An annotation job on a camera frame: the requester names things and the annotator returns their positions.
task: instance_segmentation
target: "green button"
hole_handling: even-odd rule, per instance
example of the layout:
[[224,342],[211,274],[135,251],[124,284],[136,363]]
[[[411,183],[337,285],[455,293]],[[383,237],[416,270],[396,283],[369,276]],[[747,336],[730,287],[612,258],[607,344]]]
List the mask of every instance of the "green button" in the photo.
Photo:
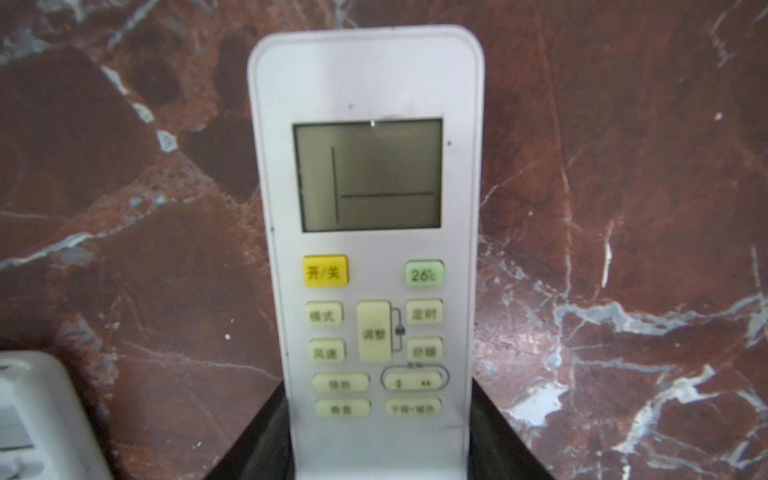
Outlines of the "green button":
[[445,281],[445,266],[440,260],[412,260],[406,263],[408,286],[441,286]]

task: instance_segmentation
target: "brown marble countertop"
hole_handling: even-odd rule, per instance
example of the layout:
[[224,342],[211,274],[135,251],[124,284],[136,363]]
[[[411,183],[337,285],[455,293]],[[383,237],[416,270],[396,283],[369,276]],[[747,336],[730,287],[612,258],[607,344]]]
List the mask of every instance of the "brown marble countertop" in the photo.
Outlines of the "brown marble countertop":
[[768,478],[766,0],[2,0],[0,348],[203,478],[281,375],[248,53],[426,23],[485,49],[495,404],[558,480]]

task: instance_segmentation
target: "remote control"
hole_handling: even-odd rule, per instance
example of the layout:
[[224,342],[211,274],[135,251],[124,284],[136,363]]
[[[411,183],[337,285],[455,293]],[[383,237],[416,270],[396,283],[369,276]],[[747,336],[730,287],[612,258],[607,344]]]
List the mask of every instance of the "remote control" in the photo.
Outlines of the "remote control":
[[247,73],[296,477],[467,478],[480,44],[280,33]]

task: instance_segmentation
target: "rectangular button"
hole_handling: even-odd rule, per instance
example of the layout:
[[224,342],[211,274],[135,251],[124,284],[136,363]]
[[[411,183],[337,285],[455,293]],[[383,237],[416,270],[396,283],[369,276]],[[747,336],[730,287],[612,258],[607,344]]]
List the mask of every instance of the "rectangular button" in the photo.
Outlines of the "rectangular button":
[[312,378],[319,392],[362,392],[370,382],[367,373],[316,373]]
[[321,417],[364,417],[371,411],[368,399],[320,399],[315,412]]
[[415,325],[442,323],[442,300],[439,298],[408,300],[406,319],[408,323]]
[[346,357],[343,339],[311,339],[310,358],[315,363],[338,363]]
[[385,408],[390,415],[434,416],[442,410],[442,402],[437,397],[389,399]]
[[408,340],[409,362],[435,362],[442,359],[442,338],[417,336]]
[[331,326],[344,321],[344,305],[341,302],[307,302],[304,312],[310,325]]
[[388,390],[437,390],[442,386],[442,374],[434,369],[389,369],[384,386]]
[[445,266],[440,260],[411,260],[406,263],[408,286],[441,286],[445,281]]
[[359,302],[357,329],[363,362],[388,362],[392,359],[392,307],[388,301]]
[[321,255],[302,260],[305,286],[345,286],[349,282],[346,255]]

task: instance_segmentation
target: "black stand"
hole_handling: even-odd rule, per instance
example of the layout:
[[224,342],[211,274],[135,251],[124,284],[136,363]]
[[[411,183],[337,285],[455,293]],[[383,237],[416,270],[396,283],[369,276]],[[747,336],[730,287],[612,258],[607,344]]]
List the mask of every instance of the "black stand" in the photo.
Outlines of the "black stand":
[[[288,405],[281,384],[206,480],[293,480]],[[470,480],[554,480],[472,382]]]

